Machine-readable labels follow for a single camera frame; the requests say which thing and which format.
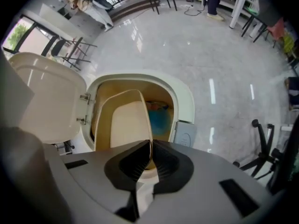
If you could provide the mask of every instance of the open lid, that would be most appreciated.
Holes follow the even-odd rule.
[[[18,53],[9,62],[34,93],[19,127],[43,143],[72,139],[80,131],[77,119],[86,115],[87,101],[80,99],[86,93],[84,79],[70,68],[33,53]]]

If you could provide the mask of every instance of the tile floor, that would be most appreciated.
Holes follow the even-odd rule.
[[[284,55],[272,48],[271,38],[253,43],[250,31],[241,37],[244,19],[231,29],[230,12],[219,9],[226,21],[218,22],[207,18],[206,10],[187,16],[182,7],[187,3],[177,3],[177,12],[162,4],[160,15],[148,9],[117,21],[95,40],[98,47],[91,53],[92,63],[81,64],[80,74],[87,85],[103,72],[128,69],[158,70],[181,79],[194,96],[194,148],[229,162],[238,159],[242,165],[258,152],[253,119],[259,120],[265,133],[267,123],[275,125],[275,147],[280,125],[294,116],[288,111],[283,83],[293,73]],[[259,174],[267,171],[265,166]]]

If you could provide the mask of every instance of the black slot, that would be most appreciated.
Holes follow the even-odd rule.
[[[64,165],[66,166],[67,169],[71,169],[71,168],[80,167],[85,164],[88,164],[88,162],[85,160],[78,160],[78,161],[74,161],[74,162],[65,163]]]
[[[258,205],[233,179],[221,181],[219,184],[243,217],[258,209]]]

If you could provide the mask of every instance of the white pants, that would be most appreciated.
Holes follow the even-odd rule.
[[[88,4],[88,6],[86,8],[83,9],[83,12],[90,15],[96,21],[103,23],[106,28],[109,27],[107,25],[107,23],[109,23],[111,26],[113,26],[113,22],[112,22],[110,16],[108,15],[108,13],[106,12],[106,10],[95,6],[91,2]]]

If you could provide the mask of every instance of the green plant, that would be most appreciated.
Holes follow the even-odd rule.
[[[18,24],[14,29],[14,33],[8,38],[11,49],[15,49],[20,39],[24,36],[28,28],[23,24]]]

